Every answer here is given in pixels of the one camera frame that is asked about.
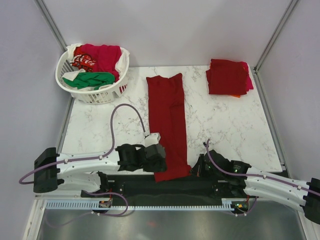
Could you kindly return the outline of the dark red t shirt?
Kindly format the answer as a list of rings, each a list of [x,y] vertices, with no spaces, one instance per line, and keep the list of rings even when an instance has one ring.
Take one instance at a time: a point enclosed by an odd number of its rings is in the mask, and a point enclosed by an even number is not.
[[[187,177],[187,133],[183,75],[147,77],[149,130],[160,134],[167,170],[154,174],[156,182]]]

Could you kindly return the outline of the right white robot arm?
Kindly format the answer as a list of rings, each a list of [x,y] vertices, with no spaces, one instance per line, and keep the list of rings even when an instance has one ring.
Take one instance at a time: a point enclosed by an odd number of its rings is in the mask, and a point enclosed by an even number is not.
[[[217,177],[229,184],[235,197],[243,194],[271,200],[304,214],[313,223],[320,223],[320,180],[296,180],[265,172],[248,163],[229,160],[209,150],[200,154],[191,173],[197,177]]]

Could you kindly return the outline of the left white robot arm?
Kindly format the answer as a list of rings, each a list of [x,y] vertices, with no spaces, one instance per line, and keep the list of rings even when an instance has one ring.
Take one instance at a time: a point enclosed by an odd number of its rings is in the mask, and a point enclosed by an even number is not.
[[[55,151],[46,149],[34,162],[34,193],[75,190],[104,197],[110,191],[109,175],[120,171],[159,173],[167,170],[165,149],[159,143],[123,144],[107,156],[102,152],[67,155]]]

